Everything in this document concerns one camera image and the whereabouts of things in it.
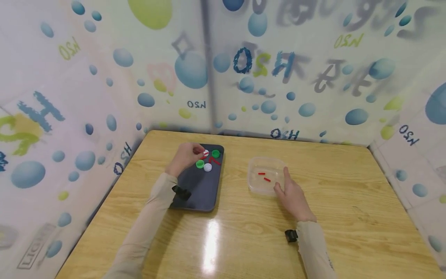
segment transparent plastic box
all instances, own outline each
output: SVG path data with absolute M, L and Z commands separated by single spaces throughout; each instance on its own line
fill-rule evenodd
M 270 157 L 253 157 L 248 164 L 248 187 L 258 194 L 276 196 L 274 185 L 279 182 L 283 187 L 284 176 L 283 168 L 285 163 L 276 158 Z

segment wood grain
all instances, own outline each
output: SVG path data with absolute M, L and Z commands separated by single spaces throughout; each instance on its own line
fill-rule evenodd
M 101 278 L 182 142 L 225 148 L 216 208 L 169 210 L 144 278 L 304 278 L 295 222 L 273 197 L 248 189 L 250 158 L 276 157 L 302 186 L 324 229 L 339 278 L 442 278 L 370 151 L 364 147 L 151 131 L 57 279 Z

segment printed wallpaper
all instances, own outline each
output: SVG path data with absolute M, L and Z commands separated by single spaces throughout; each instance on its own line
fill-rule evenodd
M 444 224 L 416 209 L 432 202 L 444 211 L 433 205 L 443 204 L 444 164 L 424 152 L 443 152 L 445 8 L 441 0 L 1 2 L 0 274 L 54 277 L 151 129 L 372 143 L 444 264 Z M 390 145 L 397 140 L 403 155 Z M 438 191 L 415 182 L 410 162 L 424 158 Z M 417 198 L 398 192 L 404 175 L 421 185 Z

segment right hand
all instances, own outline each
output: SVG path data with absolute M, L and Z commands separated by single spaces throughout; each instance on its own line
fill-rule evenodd
M 317 222 L 316 216 L 311 212 L 306 201 L 304 191 L 299 184 L 291 179 L 287 167 L 284 167 L 283 174 L 285 177 L 284 190 L 282 190 L 280 183 L 276 182 L 276 185 L 274 185 L 274 191 L 282 205 L 298 222 Z

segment beige sleeve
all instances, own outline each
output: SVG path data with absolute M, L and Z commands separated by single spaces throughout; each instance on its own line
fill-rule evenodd
M 145 256 L 172 203 L 178 183 L 176 177 L 163 173 L 152 188 L 150 197 L 124 239 L 115 260 L 103 279 L 140 279 Z
M 324 232 L 316 222 L 298 222 L 299 253 L 308 279 L 336 279 L 336 273 L 327 253 Z

